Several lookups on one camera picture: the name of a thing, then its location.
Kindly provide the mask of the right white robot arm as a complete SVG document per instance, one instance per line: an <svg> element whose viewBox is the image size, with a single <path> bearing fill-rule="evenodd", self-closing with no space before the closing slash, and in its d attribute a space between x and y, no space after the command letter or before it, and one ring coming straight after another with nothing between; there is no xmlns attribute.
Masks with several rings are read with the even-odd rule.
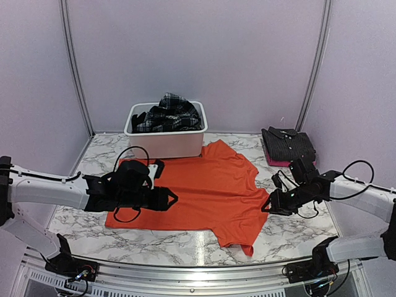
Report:
<svg viewBox="0 0 396 297"><path fill-rule="evenodd" d="M263 204L262 212L290 216L310 202L339 202L388 224L384 231L323 240L313 248L312 259L306 265L310 276L320 277L332 264L343 260L378 257L395 260L395 191L380 189L371 183L359 183L334 170L324 174L317 171L295 174L294 177L296 187L283 191L280 178L273 176L277 188Z"/></svg>

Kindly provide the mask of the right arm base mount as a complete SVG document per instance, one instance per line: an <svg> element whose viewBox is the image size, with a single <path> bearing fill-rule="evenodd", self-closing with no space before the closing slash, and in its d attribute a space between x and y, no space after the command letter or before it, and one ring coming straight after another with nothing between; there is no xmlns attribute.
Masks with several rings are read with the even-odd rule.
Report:
<svg viewBox="0 0 396 297"><path fill-rule="evenodd" d="M285 265L282 274L288 278L289 283L305 282L338 273L338 265L330 261L326 251L328 245L335 239L337 236L329 237L315 246L310 260Z"/></svg>

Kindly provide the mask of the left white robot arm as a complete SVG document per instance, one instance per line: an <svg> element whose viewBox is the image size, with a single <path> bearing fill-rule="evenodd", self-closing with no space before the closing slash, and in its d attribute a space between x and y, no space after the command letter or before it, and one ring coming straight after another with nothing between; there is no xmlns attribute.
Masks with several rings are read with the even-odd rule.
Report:
<svg viewBox="0 0 396 297"><path fill-rule="evenodd" d="M1 229L36 249L64 275L78 270L67 240L45 230L22 208L22 203L72 207L84 212L114 212L121 208L165 212L178 201L167 187L155 185L165 167L156 160L145 165L137 160L122 162L103 176L45 175L12 164L1 157Z"/></svg>

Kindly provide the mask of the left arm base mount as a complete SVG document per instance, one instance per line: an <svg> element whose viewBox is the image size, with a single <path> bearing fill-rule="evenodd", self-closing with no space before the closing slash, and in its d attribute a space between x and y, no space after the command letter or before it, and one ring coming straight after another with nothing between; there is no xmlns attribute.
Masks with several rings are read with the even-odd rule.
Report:
<svg viewBox="0 0 396 297"><path fill-rule="evenodd" d="M67 239L60 235L56 235L60 244L60 253L54 258L42 258L46 262L45 269L56 274L67 276L72 281L85 279L89 282L94 282L99 264L92 260L79 259L72 255Z"/></svg>

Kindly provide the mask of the orange t-shirt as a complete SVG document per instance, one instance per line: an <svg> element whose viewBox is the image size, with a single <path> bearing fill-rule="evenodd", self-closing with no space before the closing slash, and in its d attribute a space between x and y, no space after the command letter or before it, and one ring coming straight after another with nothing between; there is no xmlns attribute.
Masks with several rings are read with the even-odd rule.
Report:
<svg viewBox="0 0 396 297"><path fill-rule="evenodd" d="M112 229L155 231L210 230L221 247L240 245L246 256L254 254L254 242L267 221L262 206L269 193L256 186L258 169L242 154L218 140L202 148L194 158L165 160L157 181L178 196L166 212L121 209L107 214Z"/></svg>

